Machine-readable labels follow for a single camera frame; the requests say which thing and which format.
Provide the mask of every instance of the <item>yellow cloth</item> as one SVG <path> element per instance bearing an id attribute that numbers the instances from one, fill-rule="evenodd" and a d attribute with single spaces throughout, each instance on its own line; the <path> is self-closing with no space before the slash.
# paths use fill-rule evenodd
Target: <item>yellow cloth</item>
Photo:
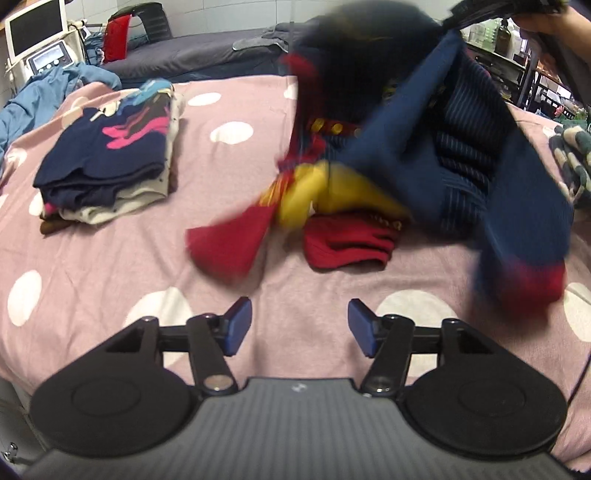
<path id="1" fill-rule="evenodd" d="M 320 161 L 302 164 L 294 170 L 294 183 L 287 190 L 277 212 L 283 228 L 303 228 L 310 208 L 325 215 L 350 210 L 373 210 L 388 218 L 404 220 L 408 210 L 354 170 Z"/>

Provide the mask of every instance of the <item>stack of folded clothes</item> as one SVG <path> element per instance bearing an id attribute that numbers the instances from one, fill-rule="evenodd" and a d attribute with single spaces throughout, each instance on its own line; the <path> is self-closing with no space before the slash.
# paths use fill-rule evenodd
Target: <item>stack of folded clothes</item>
<path id="1" fill-rule="evenodd" d="M 85 108 L 33 182 L 44 203 L 41 232 L 76 222 L 98 225 L 167 198 L 182 110 L 166 80 L 150 80 L 100 109 Z"/>

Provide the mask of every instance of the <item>circular pad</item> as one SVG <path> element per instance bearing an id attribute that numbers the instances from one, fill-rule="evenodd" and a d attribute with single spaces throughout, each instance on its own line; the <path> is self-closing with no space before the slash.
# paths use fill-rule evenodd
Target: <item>circular pad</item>
<path id="1" fill-rule="evenodd" d="M 500 458 L 549 449 L 566 419 L 559 388 L 526 364 L 474 355 L 420 377 L 405 406 L 422 434 L 463 455 Z"/>
<path id="2" fill-rule="evenodd" d="M 31 418 L 52 447 L 108 458 L 165 441 L 190 409 L 189 388 L 174 373 L 115 354 L 101 356 L 100 365 L 74 363 L 43 383 Z"/>

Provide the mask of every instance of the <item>metal screw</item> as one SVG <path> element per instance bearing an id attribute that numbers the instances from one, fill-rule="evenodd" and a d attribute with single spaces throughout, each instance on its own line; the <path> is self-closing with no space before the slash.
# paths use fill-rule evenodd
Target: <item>metal screw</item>
<path id="1" fill-rule="evenodd" d="M 14 442 L 10 442 L 7 452 L 2 452 L 2 456 L 4 457 L 4 459 L 10 463 L 14 463 L 14 461 L 17 459 L 17 454 L 18 446 Z"/>
<path id="2" fill-rule="evenodd" d="M 365 387 L 374 393 L 387 393 L 392 390 L 392 381 L 388 377 L 373 377 Z"/>
<path id="3" fill-rule="evenodd" d="M 227 375 L 211 375 L 203 381 L 205 388 L 213 390 L 214 392 L 227 390 L 233 384 L 234 380 Z"/>

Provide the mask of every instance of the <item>gold button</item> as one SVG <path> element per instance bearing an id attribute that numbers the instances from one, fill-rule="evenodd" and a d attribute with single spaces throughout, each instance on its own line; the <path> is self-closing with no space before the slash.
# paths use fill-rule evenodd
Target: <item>gold button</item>
<path id="1" fill-rule="evenodd" d="M 311 130 L 313 133 L 318 133 L 323 126 L 324 126 L 324 119 L 317 118 L 316 120 L 314 120 Z"/>

